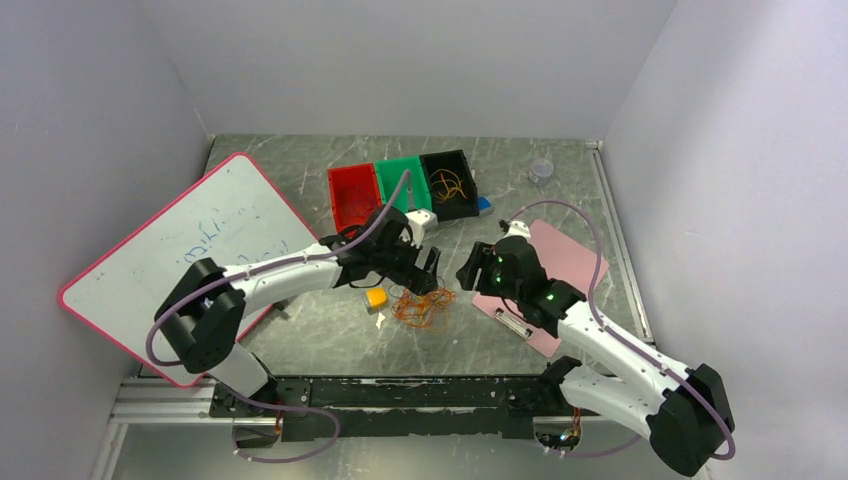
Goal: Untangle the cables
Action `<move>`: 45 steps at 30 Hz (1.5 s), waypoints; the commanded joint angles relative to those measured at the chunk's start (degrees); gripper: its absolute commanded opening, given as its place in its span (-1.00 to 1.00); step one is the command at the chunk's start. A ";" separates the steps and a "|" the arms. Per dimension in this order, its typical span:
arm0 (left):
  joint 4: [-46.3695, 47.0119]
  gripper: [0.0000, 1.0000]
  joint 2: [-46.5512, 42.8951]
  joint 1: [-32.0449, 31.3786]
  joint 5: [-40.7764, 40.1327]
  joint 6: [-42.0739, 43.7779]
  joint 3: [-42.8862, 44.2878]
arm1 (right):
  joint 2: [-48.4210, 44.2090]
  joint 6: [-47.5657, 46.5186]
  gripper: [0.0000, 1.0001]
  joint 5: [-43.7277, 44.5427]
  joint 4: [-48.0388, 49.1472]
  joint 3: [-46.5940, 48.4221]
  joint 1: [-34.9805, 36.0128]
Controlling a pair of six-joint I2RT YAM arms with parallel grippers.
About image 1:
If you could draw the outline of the red plastic bin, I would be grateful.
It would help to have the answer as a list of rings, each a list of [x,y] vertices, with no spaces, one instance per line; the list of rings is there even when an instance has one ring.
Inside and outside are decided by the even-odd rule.
[[[338,232],[350,226],[364,225],[382,206],[373,164],[330,168],[327,177]]]

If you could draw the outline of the black plastic bin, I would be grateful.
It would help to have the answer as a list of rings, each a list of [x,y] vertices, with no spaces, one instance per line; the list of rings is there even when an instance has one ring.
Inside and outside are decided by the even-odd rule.
[[[438,221],[478,216],[478,189],[461,149],[420,157]]]

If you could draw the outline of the green plastic bin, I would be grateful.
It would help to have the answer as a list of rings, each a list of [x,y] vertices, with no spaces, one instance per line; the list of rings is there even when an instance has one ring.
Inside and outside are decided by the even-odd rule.
[[[383,203],[387,203],[401,181],[403,173],[410,175],[401,187],[393,207],[406,213],[410,210],[433,211],[427,178],[418,156],[384,159],[374,163],[377,184]]]

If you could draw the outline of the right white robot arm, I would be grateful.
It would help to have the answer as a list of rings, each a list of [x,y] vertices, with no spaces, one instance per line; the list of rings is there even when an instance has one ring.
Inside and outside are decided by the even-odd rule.
[[[720,374],[691,368],[648,347],[601,314],[591,296],[549,276],[527,237],[476,242],[457,271],[460,286],[515,304],[520,318],[571,342],[611,371],[599,374],[576,360],[539,391],[550,413],[588,409],[646,439],[675,472],[692,476],[709,459],[736,453],[735,429]]]

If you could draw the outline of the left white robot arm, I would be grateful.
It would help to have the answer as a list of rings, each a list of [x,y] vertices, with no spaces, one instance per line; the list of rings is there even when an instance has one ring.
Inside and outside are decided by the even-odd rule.
[[[244,317],[312,291],[350,286],[375,274],[416,295],[438,286],[440,251],[430,248],[417,266],[426,230],[435,213],[403,213],[386,206],[363,225],[328,235],[295,253],[254,264],[219,266],[194,262],[155,314],[145,341],[153,349],[163,334],[176,354],[174,365],[208,375],[236,392],[237,403],[261,416],[278,401],[278,382],[238,341]]]

